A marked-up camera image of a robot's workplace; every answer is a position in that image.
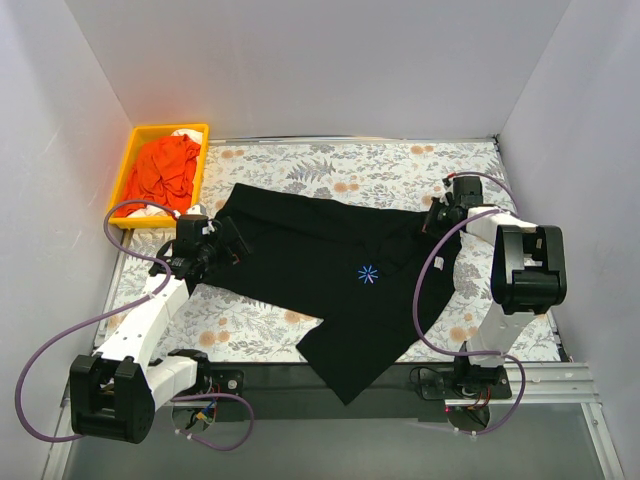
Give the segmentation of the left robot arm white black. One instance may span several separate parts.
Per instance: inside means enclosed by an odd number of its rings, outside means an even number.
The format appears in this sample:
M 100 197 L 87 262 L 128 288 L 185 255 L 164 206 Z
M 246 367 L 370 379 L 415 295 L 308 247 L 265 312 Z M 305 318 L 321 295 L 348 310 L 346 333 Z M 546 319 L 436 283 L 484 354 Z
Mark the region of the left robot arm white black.
M 211 392 L 214 375 L 206 353 L 178 349 L 153 364 L 153 352 L 195 287 L 249 252 L 230 218 L 178 218 L 175 238 L 150 260 L 140 301 L 127 308 L 122 323 L 93 354 L 77 356 L 70 367 L 75 433 L 138 444 L 165 403 L 180 394 L 200 400 Z

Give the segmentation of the black t shirt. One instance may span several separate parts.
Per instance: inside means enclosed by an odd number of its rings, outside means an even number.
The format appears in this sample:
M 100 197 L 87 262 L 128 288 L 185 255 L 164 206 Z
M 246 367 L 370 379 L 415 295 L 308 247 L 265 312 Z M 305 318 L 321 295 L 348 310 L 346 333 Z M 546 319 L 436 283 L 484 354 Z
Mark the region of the black t shirt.
M 418 279 L 436 239 L 424 213 L 350 206 L 236 184 L 230 217 L 250 247 L 207 284 L 320 319 L 297 344 L 314 372 L 349 404 L 438 320 L 455 292 L 456 234 L 443 269 Z

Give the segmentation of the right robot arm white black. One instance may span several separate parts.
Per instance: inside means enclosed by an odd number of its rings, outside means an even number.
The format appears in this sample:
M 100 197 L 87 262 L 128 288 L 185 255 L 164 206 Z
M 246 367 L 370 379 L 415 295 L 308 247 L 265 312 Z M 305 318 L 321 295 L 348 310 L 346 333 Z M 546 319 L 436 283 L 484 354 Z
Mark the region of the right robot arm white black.
M 444 246 L 466 232 L 490 244 L 492 303 L 480 327 L 452 353 L 452 363 L 418 368 L 418 392 L 427 400 L 451 397 L 475 402 L 508 399 L 505 365 L 522 331 L 535 317 L 561 304 L 567 293 L 563 234 L 559 227 L 527 222 L 485 202 L 480 172 L 447 175 L 446 192 L 434 201 L 422 231 L 436 239 L 418 279 L 444 267 Z

